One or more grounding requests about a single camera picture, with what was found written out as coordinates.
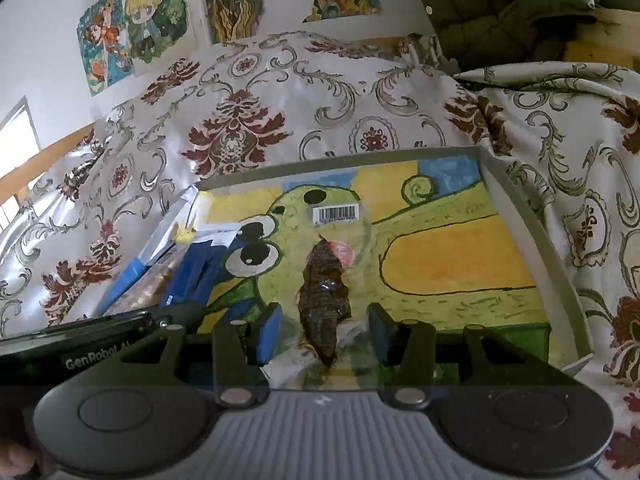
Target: paper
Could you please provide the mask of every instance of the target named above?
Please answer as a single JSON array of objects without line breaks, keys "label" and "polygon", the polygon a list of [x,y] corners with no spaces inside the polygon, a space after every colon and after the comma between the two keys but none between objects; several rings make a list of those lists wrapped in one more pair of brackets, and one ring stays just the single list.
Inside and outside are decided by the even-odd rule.
[{"label": "paper", "polygon": [[120,0],[100,0],[89,7],[77,33],[92,96],[133,74]]},{"label": "paper", "polygon": [[122,0],[137,74],[164,69],[197,48],[190,0]]}]

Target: white wall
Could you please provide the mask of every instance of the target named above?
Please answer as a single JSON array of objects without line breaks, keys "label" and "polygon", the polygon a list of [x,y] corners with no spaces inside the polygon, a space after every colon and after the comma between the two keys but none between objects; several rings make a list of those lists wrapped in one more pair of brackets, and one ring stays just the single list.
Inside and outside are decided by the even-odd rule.
[{"label": "white wall", "polygon": [[[76,27],[96,0],[3,0],[0,3],[0,121],[27,97],[41,147],[105,115],[142,92],[157,73],[130,76],[91,97]],[[344,40],[431,34],[420,0],[380,0],[382,12],[306,23],[312,0],[264,0],[258,34],[312,30]]]}]

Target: wooden frame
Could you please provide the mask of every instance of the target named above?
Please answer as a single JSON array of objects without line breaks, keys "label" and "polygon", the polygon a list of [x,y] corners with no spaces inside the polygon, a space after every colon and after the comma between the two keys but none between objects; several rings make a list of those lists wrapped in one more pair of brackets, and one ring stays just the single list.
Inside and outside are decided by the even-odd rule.
[{"label": "wooden frame", "polygon": [[24,200],[29,193],[27,184],[47,171],[59,158],[62,158],[76,147],[78,142],[87,136],[92,127],[93,124],[89,124],[63,137],[32,156],[19,168],[15,168],[15,170],[0,177],[0,204],[3,204],[12,196],[15,196],[18,204],[22,203],[22,200]]}]

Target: bed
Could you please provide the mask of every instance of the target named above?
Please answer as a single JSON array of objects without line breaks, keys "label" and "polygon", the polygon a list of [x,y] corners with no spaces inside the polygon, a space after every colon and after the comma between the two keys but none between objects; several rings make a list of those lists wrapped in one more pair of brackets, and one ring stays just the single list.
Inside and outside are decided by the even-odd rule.
[{"label": "bed", "polygon": [[377,149],[475,144],[527,200],[580,296],[594,358],[578,378],[616,417],[601,470],[637,476],[638,53],[622,43],[609,53],[597,34],[583,33],[566,62],[455,77],[440,70],[446,60],[429,41],[392,52],[398,38],[347,44],[306,32],[178,61],[140,97],[0,179],[0,199],[21,204],[0,235],[0,336],[95,315],[170,205],[203,179]]}]

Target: pink tongue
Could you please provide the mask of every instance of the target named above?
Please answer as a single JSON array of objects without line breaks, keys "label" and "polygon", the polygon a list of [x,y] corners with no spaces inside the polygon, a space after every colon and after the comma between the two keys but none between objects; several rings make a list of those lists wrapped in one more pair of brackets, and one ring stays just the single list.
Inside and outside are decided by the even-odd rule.
[{"label": "pink tongue", "polygon": [[331,247],[331,252],[334,254],[338,260],[340,260],[340,264],[343,269],[347,269],[351,267],[353,263],[353,249],[348,244],[343,242],[329,242]]}]

